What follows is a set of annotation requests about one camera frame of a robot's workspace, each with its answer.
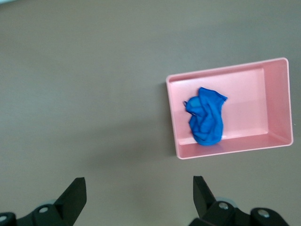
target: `pink tray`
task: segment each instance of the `pink tray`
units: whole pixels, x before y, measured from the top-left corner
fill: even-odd
[[[176,153],[180,159],[289,146],[293,143],[288,60],[278,58],[166,79]],[[183,101],[198,89],[228,97],[222,108],[222,140],[201,146],[189,127]]]

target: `blue cloth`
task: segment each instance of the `blue cloth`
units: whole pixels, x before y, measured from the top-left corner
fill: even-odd
[[[226,100],[218,92],[201,87],[198,96],[184,102],[192,115],[189,125],[193,137],[200,145],[214,145],[222,139],[222,105]]]

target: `blue fabric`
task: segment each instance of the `blue fabric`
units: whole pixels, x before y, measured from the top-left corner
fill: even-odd
[[[200,145],[214,145],[222,139],[222,105],[226,100],[218,92],[201,87],[198,96],[184,102],[192,115],[189,125],[193,137]]]

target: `tabletop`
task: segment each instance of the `tabletop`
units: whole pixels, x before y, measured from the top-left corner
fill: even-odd
[[[186,226],[202,175],[242,211],[300,225],[300,21],[298,0],[0,5],[0,212],[25,216],[85,177],[75,226]],[[166,77],[278,57],[293,145],[178,159]]]

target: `metal screw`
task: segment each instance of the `metal screw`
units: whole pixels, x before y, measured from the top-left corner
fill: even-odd
[[[42,209],[39,210],[39,213],[45,213],[48,211],[48,207],[43,207]]]
[[[224,202],[220,202],[220,204],[218,204],[218,206],[223,210],[229,209],[229,206]]]
[[[7,216],[1,216],[0,217],[0,222],[5,221],[7,219]]]
[[[265,210],[258,210],[258,214],[264,218],[269,218],[269,213]]]

